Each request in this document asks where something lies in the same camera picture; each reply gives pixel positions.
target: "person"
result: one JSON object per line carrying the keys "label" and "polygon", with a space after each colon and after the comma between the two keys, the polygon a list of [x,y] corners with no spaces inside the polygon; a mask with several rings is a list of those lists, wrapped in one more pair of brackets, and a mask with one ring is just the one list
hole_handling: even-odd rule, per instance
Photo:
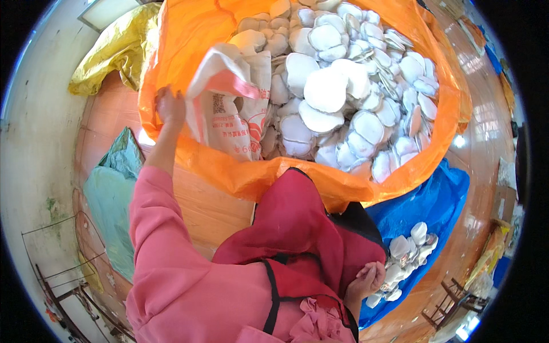
{"label": "person", "polygon": [[313,181],[289,168],[252,225],[208,261],[173,197],[184,97],[162,88],[156,110],[163,126],[130,204],[135,274],[126,308],[137,341],[358,341],[362,301],[380,288],[388,258],[362,206],[326,213]]}

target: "orange plastic bag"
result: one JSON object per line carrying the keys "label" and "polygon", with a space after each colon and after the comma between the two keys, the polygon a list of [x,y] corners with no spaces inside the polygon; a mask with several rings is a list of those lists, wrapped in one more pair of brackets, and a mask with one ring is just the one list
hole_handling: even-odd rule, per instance
{"label": "orange plastic bag", "polygon": [[[139,91],[141,123],[156,140],[162,123],[154,111],[156,90],[172,84],[185,92],[206,51],[226,42],[237,22],[268,12],[265,0],[166,0],[159,13],[160,39],[151,54]],[[456,133],[460,118],[460,89],[439,44],[422,19],[415,0],[360,0],[351,3],[379,13],[382,22],[406,35],[414,49],[436,64],[439,79],[438,114],[431,145],[398,168],[382,184],[314,162],[291,158],[238,162],[218,150],[198,144],[183,130],[177,142],[176,162],[216,188],[237,198],[259,201],[289,167],[303,170],[314,181],[329,212],[343,211],[349,201],[370,206],[414,189],[433,173]]]}
{"label": "orange plastic bag", "polygon": [[460,61],[457,59],[456,52],[453,50],[452,44],[448,40],[448,37],[446,37],[446,34],[444,34],[444,32],[440,29],[439,23],[435,19],[435,16],[424,8],[419,7],[418,10],[427,24],[427,27],[429,27],[433,33],[436,41],[439,42],[440,50],[450,64],[450,68],[452,69],[453,75],[456,78],[457,85],[460,89],[460,119],[458,122],[457,132],[461,134],[467,129],[467,125],[469,125],[471,115],[473,114],[473,101],[471,99],[469,85],[467,85],[467,80],[465,79],[463,70],[461,70]]}

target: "white wall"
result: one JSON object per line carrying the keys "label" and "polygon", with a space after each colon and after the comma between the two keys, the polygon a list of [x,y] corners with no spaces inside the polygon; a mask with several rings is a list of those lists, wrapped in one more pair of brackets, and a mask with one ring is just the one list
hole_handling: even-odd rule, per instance
{"label": "white wall", "polygon": [[[85,97],[67,91],[69,79],[99,34],[76,18],[87,0],[60,0],[35,28],[0,122],[0,211],[5,240],[21,280],[39,313],[68,342],[68,332],[45,314],[44,293],[27,257],[22,233],[73,215],[73,158]],[[44,275],[77,265],[74,220],[24,236],[29,257]],[[52,285],[82,276],[79,268],[51,278]],[[76,283],[54,289],[60,295]],[[96,325],[74,298],[62,302],[92,342],[104,342]]]}

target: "brown floor tile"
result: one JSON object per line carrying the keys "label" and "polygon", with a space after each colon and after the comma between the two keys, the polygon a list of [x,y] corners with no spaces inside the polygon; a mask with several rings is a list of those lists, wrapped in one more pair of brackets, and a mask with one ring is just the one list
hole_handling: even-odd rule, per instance
{"label": "brown floor tile", "polygon": [[421,310],[429,302],[431,293],[431,290],[415,291],[414,289],[396,309],[369,328],[361,331],[359,333],[360,340],[385,336],[391,336],[392,338],[408,328],[417,326],[421,317],[414,322],[412,320],[420,316]]}
{"label": "brown floor tile", "polygon": [[448,148],[447,155],[451,154],[455,160],[462,165],[468,167],[468,162],[471,161],[471,130],[466,130],[460,135],[456,135],[452,144]]}
{"label": "brown floor tile", "polygon": [[93,102],[92,114],[89,117],[88,130],[108,137],[112,136],[122,101],[123,97],[120,96],[120,93],[103,92],[97,94]]}
{"label": "brown floor tile", "polygon": [[359,339],[359,341],[362,343],[392,343],[394,339],[395,339],[395,336],[387,335],[387,336],[376,337],[376,338],[371,338],[367,340]]}
{"label": "brown floor tile", "polygon": [[105,153],[109,150],[113,139],[109,136],[87,130],[82,146],[82,172],[88,177]]}
{"label": "brown floor tile", "polygon": [[[80,211],[80,207],[81,207],[81,204],[80,204],[80,194],[81,194],[81,191],[80,191],[80,188],[79,187],[75,187],[73,190],[72,190],[72,212],[74,215],[77,215],[78,211]],[[77,239],[78,239],[78,235],[79,235],[79,230],[82,226],[78,224],[78,218],[76,219],[76,223],[75,223],[75,231],[76,231],[76,234],[77,234]]]}
{"label": "brown floor tile", "polygon": [[122,80],[120,79],[120,72],[113,70],[103,79],[101,88],[97,94],[99,95],[104,92],[128,93],[134,91],[124,86]]}
{"label": "brown floor tile", "polygon": [[77,187],[82,188],[84,183],[83,180],[83,167],[82,167],[82,150],[84,146],[84,138],[86,136],[86,129],[80,128],[78,130],[78,136],[76,137],[76,149],[74,157],[74,173],[75,173],[75,182]]}
{"label": "brown floor tile", "polygon": [[131,284],[116,273],[110,265],[105,253],[105,245],[99,232],[94,228],[94,223],[86,203],[86,198],[79,190],[75,190],[74,198],[77,199],[76,214],[76,236],[78,246],[87,260],[96,268],[99,281],[103,286],[103,292],[93,291],[95,300],[107,309],[111,318],[117,318],[124,326],[131,329],[126,318],[126,308],[123,300]]}
{"label": "brown floor tile", "polygon": [[392,343],[423,343],[428,342],[435,329],[428,323],[420,323],[399,334]]}
{"label": "brown floor tile", "polygon": [[120,132],[122,132],[126,126],[132,131],[133,136],[137,140],[139,137],[139,132],[143,129],[141,122],[139,121],[139,113],[137,110],[123,110],[118,114],[118,118],[113,129],[113,137],[118,137]]}
{"label": "brown floor tile", "polygon": [[137,113],[139,110],[137,106],[138,96],[139,96],[138,92],[134,92],[131,89],[127,88],[127,93],[124,98],[124,101],[122,102],[122,107],[120,108],[120,110]]}

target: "sack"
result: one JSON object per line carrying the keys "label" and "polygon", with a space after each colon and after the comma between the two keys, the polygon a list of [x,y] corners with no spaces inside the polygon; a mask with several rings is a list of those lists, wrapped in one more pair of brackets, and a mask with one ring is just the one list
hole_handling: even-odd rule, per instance
{"label": "sack", "polygon": [[[147,61],[139,91],[141,123],[156,140],[162,123],[154,111],[156,91],[168,84],[183,93],[204,55],[212,46],[227,42],[240,19],[269,12],[273,1],[166,0],[159,13],[159,44]],[[237,198],[259,201],[263,193],[289,167],[297,167],[314,181],[330,212],[343,211],[349,201],[369,206],[395,198],[427,180],[446,154],[460,118],[460,88],[439,43],[422,19],[423,9],[415,0],[359,0],[363,9],[379,13],[382,22],[414,42],[414,49],[436,64],[439,79],[437,120],[431,145],[398,168],[382,184],[314,162],[291,158],[239,162],[234,157],[199,144],[184,128],[177,142],[176,162],[214,187]]]}
{"label": "sack", "polygon": [[[244,57],[232,44],[216,44],[187,89],[187,124],[192,137],[238,161],[260,160],[269,89],[270,52]],[[237,97],[243,99],[241,109],[234,102]]]}

